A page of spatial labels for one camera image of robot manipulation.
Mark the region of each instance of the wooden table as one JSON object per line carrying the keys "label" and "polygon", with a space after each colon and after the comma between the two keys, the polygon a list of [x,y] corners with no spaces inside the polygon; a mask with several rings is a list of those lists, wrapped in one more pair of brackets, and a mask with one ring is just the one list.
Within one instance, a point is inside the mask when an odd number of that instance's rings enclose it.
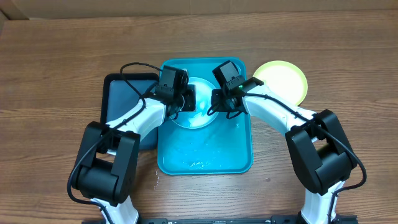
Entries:
{"label": "wooden table", "polygon": [[[397,222],[398,11],[346,11],[6,22],[0,223],[101,217],[65,189],[85,126],[100,120],[104,77],[133,61],[221,56],[241,58],[248,74],[269,60],[299,66],[308,80],[302,106],[334,111],[368,170],[364,187],[341,194],[337,212]],[[254,164],[241,175],[167,176],[155,151],[140,153],[134,206],[143,217],[296,214],[304,187],[284,137],[256,118],[252,135]],[[360,178],[355,169],[347,184]]]}

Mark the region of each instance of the yellow plate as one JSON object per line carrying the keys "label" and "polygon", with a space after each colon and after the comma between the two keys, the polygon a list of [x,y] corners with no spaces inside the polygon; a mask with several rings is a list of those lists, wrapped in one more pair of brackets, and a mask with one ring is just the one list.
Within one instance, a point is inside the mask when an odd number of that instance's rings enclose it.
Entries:
{"label": "yellow plate", "polygon": [[288,102],[299,105],[307,95],[307,79],[294,64],[285,61],[271,61],[261,65],[253,77],[264,82],[271,91]]}

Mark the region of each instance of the teal tray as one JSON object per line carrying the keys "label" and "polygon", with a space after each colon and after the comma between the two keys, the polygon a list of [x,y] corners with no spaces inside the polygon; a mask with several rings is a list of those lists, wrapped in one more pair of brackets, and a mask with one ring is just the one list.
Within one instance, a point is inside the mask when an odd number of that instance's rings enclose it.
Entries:
{"label": "teal tray", "polygon": [[[190,79],[202,78],[220,88],[212,70],[227,60],[234,62],[246,78],[245,65],[234,57],[171,59],[162,68],[186,69]],[[199,113],[206,119],[206,110]],[[251,123],[246,114],[228,120],[226,113],[218,113],[210,124],[198,129],[183,128],[168,120],[158,128],[157,145],[157,163],[168,175],[240,174],[253,163]]]}

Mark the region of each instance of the wooden surface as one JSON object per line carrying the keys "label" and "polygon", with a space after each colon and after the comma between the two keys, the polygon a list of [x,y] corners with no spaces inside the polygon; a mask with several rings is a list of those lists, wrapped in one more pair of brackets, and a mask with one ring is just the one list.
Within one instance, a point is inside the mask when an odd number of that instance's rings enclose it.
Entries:
{"label": "wooden surface", "polygon": [[[104,77],[133,61],[220,56],[241,58],[248,74],[269,60],[300,67],[302,107],[334,111],[368,170],[364,187],[341,194],[337,212],[398,222],[398,11],[346,11],[6,22],[0,223],[99,218],[65,189],[85,126],[100,120]],[[255,118],[252,136],[254,164],[241,175],[167,176],[155,151],[140,153],[134,206],[143,217],[296,214],[304,187],[284,137]],[[360,178],[355,169],[348,184]]]}

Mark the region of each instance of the round plate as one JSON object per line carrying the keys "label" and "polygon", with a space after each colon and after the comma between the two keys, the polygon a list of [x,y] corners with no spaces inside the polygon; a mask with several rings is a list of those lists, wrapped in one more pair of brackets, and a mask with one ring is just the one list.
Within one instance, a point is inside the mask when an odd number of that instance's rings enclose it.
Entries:
{"label": "round plate", "polygon": [[218,112],[207,116],[207,111],[211,106],[211,91],[216,87],[209,81],[190,77],[189,83],[195,85],[196,110],[194,112],[180,112],[177,119],[173,120],[183,128],[196,129],[210,124],[216,119]]}
{"label": "round plate", "polygon": [[256,70],[253,77],[262,80],[271,91],[294,105],[301,104],[307,95],[307,79],[292,63],[267,62]]}

